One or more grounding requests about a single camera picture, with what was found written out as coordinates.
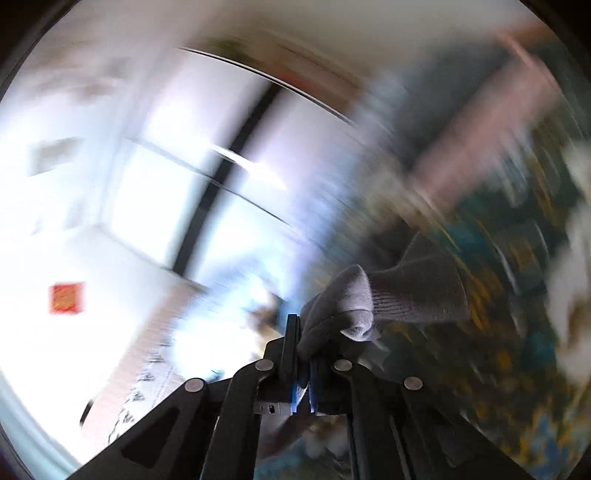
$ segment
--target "red sticker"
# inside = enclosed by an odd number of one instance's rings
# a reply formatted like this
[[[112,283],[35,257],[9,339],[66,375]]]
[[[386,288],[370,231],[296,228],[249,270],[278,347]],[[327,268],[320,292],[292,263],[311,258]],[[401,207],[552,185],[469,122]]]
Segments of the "red sticker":
[[[51,313],[76,314],[82,311],[83,283],[56,283],[50,287]]]

